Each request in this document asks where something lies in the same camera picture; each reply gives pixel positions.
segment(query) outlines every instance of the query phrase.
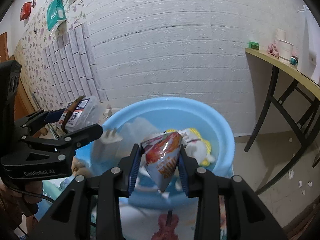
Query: wooden shelf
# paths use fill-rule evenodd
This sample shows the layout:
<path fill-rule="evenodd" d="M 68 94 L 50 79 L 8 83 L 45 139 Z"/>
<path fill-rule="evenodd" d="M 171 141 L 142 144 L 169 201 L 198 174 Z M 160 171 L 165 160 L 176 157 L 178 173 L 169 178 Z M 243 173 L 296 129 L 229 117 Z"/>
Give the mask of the wooden shelf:
<path fill-rule="evenodd" d="M 301 74 L 296 66 L 293 66 L 290 63 L 282 63 L 277 57 L 274 57 L 267 52 L 245 48 L 245 52 L 251 55 L 254 55 L 262 60 L 272 64 L 273 66 L 281 69 L 286 72 L 288 75 L 292 76 L 295 80 L 297 80 L 300 84 L 305 86 L 316 98 L 320 100 L 320 87 L 316 83 L 314 83 L 311 79 L 307 78 L 305 75 Z"/>

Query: green bag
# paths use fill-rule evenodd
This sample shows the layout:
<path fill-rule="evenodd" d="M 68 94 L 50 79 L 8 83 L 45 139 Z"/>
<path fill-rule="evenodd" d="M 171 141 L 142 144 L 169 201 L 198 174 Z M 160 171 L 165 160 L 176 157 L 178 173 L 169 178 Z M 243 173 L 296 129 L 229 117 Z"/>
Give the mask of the green bag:
<path fill-rule="evenodd" d="M 55 29 L 57 29 L 58 26 L 66 19 L 62 1 L 53 0 L 47 10 L 48 30 L 50 31 L 53 27 L 56 27 Z"/>

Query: white container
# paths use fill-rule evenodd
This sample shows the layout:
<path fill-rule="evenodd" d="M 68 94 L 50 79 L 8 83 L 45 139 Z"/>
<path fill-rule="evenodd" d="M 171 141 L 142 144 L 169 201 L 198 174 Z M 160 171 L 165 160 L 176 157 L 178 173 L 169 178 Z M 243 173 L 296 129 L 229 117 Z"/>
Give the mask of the white container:
<path fill-rule="evenodd" d="M 320 27 L 309 8 L 298 11 L 297 36 L 299 62 L 297 70 L 320 84 Z"/>
<path fill-rule="evenodd" d="M 72 104 L 69 103 L 66 110 L 60 117 L 57 126 L 61 128 L 62 122 L 67 114 L 67 108 Z M 66 123 L 66 130 L 68 132 L 73 132 L 84 127 L 98 123 L 99 117 L 102 115 L 103 107 L 101 106 L 99 100 L 95 96 L 89 96 L 83 98 L 76 109 L 74 110 L 72 116 Z"/>
<path fill-rule="evenodd" d="M 285 34 L 286 32 L 284 30 L 276 28 L 275 42 L 277 43 L 279 40 L 285 41 L 286 40 Z"/>
<path fill-rule="evenodd" d="M 279 51 L 279 60 L 283 63 L 290 63 L 292 57 L 293 44 L 279 40 L 277 45 Z"/>

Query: green box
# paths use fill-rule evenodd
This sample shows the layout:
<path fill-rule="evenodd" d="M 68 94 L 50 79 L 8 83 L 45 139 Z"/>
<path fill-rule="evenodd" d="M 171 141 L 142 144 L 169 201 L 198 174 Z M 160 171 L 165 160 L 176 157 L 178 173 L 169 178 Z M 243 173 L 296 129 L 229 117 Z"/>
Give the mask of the green box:
<path fill-rule="evenodd" d="M 260 49 L 260 46 L 259 46 L 259 43 L 256 43 L 256 42 L 253 42 L 253 41 L 249 41 L 249 49 L 256 49 L 256 50 L 259 50 Z"/>

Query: white tile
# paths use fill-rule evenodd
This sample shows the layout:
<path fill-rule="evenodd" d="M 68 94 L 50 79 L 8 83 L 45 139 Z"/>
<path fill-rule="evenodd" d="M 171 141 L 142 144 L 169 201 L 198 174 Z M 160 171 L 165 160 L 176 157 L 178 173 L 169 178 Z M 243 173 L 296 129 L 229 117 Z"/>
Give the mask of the white tile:
<path fill-rule="evenodd" d="M 58 92 L 58 90 L 57 90 L 57 85 L 53 85 L 53 86 L 52 86 L 52 89 L 53 89 L 54 93 L 57 95 L 58 103 L 59 103 L 59 104 L 62 104 L 63 101 L 62 101 L 62 98 L 61 98 L 61 96 L 60 96 L 60 94 L 59 94 L 59 92 Z"/>
<path fill-rule="evenodd" d="M 91 94 L 93 96 L 96 96 L 96 98 L 99 98 L 96 85 L 94 84 L 94 80 L 93 79 L 88 79 L 87 82 L 88 82 L 88 86 L 89 86 Z"/>
<path fill-rule="evenodd" d="M 94 56 L 93 56 L 93 52 L 92 52 L 92 48 L 91 48 L 90 38 L 84 39 L 84 44 L 85 44 L 85 49 L 87 51 L 89 64 L 93 65 L 93 64 L 95 64 L 95 61 L 94 61 Z"/>
<path fill-rule="evenodd" d="M 57 59 L 57 63 L 58 63 L 58 67 L 59 67 L 60 72 L 64 71 L 64 67 L 63 67 L 63 63 L 62 63 L 62 60 L 61 60 L 61 55 L 60 55 L 59 50 L 57 50 L 55 52 L 55 55 L 56 55 L 56 59 Z"/>
<path fill-rule="evenodd" d="M 75 60 L 75 64 L 76 64 L 76 68 L 77 68 L 79 77 L 85 77 L 80 54 L 77 52 L 76 54 L 73 55 L 73 58 Z"/>
<path fill-rule="evenodd" d="M 98 74 L 98 71 L 97 71 L 97 66 L 96 65 L 92 65 L 92 66 L 90 66 L 90 68 L 91 68 L 91 71 L 92 71 L 92 76 L 93 76 L 93 79 L 94 79 L 94 83 L 96 84 L 97 90 L 102 90 L 103 86 L 102 86 L 101 81 L 100 81 L 100 77 L 99 77 L 99 74 Z"/>
<path fill-rule="evenodd" d="M 62 39 L 63 39 L 63 44 L 64 44 L 65 46 L 70 43 L 68 33 L 63 34 L 63 35 L 62 35 Z"/>
<path fill-rule="evenodd" d="M 70 97 L 69 97 L 69 95 L 68 95 L 68 92 L 67 92 L 67 89 L 66 89 L 64 83 L 63 83 L 63 82 L 60 83 L 60 86 L 61 86 L 62 93 L 63 93 L 64 97 L 66 98 L 67 102 L 70 103 L 70 102 L 71 102 L 71 99 L 70 99 Z"/>
<path fill-rule="evenodd" d="M 86 97 L 91 96 L 92 94 L 90 92 L 90 89 L 89 89 L 88 82 L 87 82 L 86 78 L 85 77 L 81 77 L 80 78 L 80 82 L 81 82 L 81 85 L 82 85 L 82 88 L 83 88 L 85 96 Z"/>
<path fill-rule="evenodd" d="M 64 49 L 64 44 L 63 44 L 63 38 L 62 38 L 62 36 L 60 36 L 60 37 L 58 38 L 58 46 L 59 46 L 59 51 L 60 51 L 61 58 L 64 59 L 64 58 L 67 56 L 67 54 L 66 54 L 66 51 L 65 51 L 65 49 Z"/>
<path fill-rule="evenodd" d="M 75 30 L 74 29 L 69 30 L 68 34 L 69 34 L 69 40 L 70 40 L 72 54 L 75 54 L 75 53 L 79 52 Z"/>
<path fill-rule="evenodd" d="M 82 24 L 82 32 L 83 32 L 83 37 L 88 38 L 89 37 L 89 30 L 88 30 L 88 25 L 87 23 Z"/>
<path fill-rule="evenodd" d="M 62 80 L 63 80 L 63 83 L 64 83 L 64 85 L 65 85 L 65 87 L 66 87 L 67 92 L 71 92 L 71 87 L 70 87 L 70 85 L 69 85 L 69 81 L 68 81 L 66 72 L 65 72 L 65 71 L 62 71 L 62 72 L 61 72 L 61 76 L 62 76 Z"/>
<path fill-rule="evenodd" d="M 83 34 L 82 34 L 82 25 L 79 25 L 75 28 L 75 34 L 76 34 L 76 40 L 77 40 L 77 44 L 78 44 L 79 53 L 80 54 L 86 53 Z"/>
<path fill-rule="evenodd" d="M 61 100 L 62 100 L 63 103 L 69 103 L 69 102 L 66 100 L 66 98 L 65 98 L 65 96 L 64 96 L 63 93 L 59 93 L 59 96 L 61 97 Z"/>
<path fill-rule="evenodd" d="M 72 93 L 75 96 L 75 98 L 78 98 L 79 97 L 79 93 L 77 91 L 77 88 L 76 88 L 74 80 L 69 80 L 69 85 L 71 87 Z"/>
<path fill-rule="evenodd" d="M 73 95 L 72 92 L 68 92 L 68 96 L 69 96 L 71 102 L 76 100 L 75 96 Z"/>
<path fill-rule="evenodd" d="M 49 44 L 49 50 L 50 50 L 50 55 L 51 55 L 52 62 L 56 63 L 57 59 L 56 59 L 56 55 L 54 53 L 54 49 L 53 49 L 53 44 L 52 43 Z"/>
<path fill-rule="evenodd" d="M 83 90 L 78 90 L 79 96 L 84 96 L 84 91 Z"/>
<path fill-rule="evenodd" d="M 107 101 L 106 92 L 104 90 L 98 90 L 98 95 L 101 102 Z"/>
<path fill-rule="evenodd" d="M 56 88 L 57 88 L 58 92 L 62 93 L 62 89 L 61 89 L 61 86 L 59 84 L 59 80 L 57 78 L 57 75 L 53 75 L 53 80 L 55 82 L 55 85 L 56 85 Z"/>
<path fill-rule="evenodd" d="M 53 49 L 56 52 L 59 49 L 57 40 L 53 40 L 52 44 L 53 44 Z"/>
<path fill-rule="evenodd" d="M 62 77 L 61 77 L 61 73 L 60 73 L 58 64 L 57 64 L 57 63 L 54 63 L 54 64 L 53 64 L 53 67 L 54 67 L 54 70 L 55 70 L 55 72 L 56 72 L 56 75 L 57 75 L 57 78 L 58 78 L 59 82 L 62 82 Z"/>
<path fill-rule="evenodd" d="M 46 52 L 48 57 L 51 55 L 49 46 L 45 47 L 45 52 Z"/>
<path fill-rule="evenodd" d="M 86 53 L 82 54 L 80 55 L 80 57 L 81 57 L 81 62 L 82 62 L 82 66 L 83 66 L 86 78 L 87 79 L 93 78 L 87 54 Z"/>
<path fill-rule="evenodd" d="M 53 62 L 52 62 L 51 56 L 48 56 L 48 63 L 49 63 L 49 66 L 51 68 L 52 74 L 55 74 L 55 70 L 54 70 L 54 67 L 53 67 Z"/>
<path fill-rule="evenodd" d="M 81 85 L 81 82 L 80 82 L 80 79 L 79 79 L 77 68 L 73 67 L 73 68 L 70 69 L 70 71 L 72 73 L 72 77 L 73 77 L 73 80 L 75 82 L 77 90 L 82 90 L 82 85 Z"/>
<path fill-rule="evenodd" d="M 71 71 L 70 71 L 68 59 L 67 59 L 67 58 L 64 58 L 64 59 L 62 60 L 62 63 L 63 63 L 64 70 L 66 71 L 66 75 L 67 75 L 68 80 L 73 79 L 72 74 L 71 74 Z"/>
<path fill-rule="evenodd" d="M 72 68 L 72 67 L 76 66 L 75 61 L 73 59 L 73 55 L 72 55 L 70 44 L 67 44 L 64 48 L 65 48 L 65 51 L 66 51 L 69 67 Z"/>

